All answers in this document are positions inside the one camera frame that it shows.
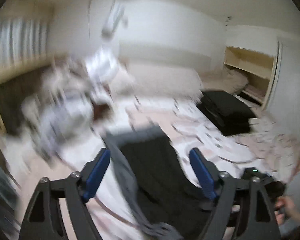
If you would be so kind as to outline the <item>person's right hand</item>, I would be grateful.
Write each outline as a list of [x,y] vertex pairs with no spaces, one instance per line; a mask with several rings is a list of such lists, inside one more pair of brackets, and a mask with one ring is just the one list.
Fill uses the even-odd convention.
[[283,225],[285,218],[293,220],[300,226],[300,212],[295,208],[295,204],[288,196],[281,196],[275,202],[275,217],[278,225]]

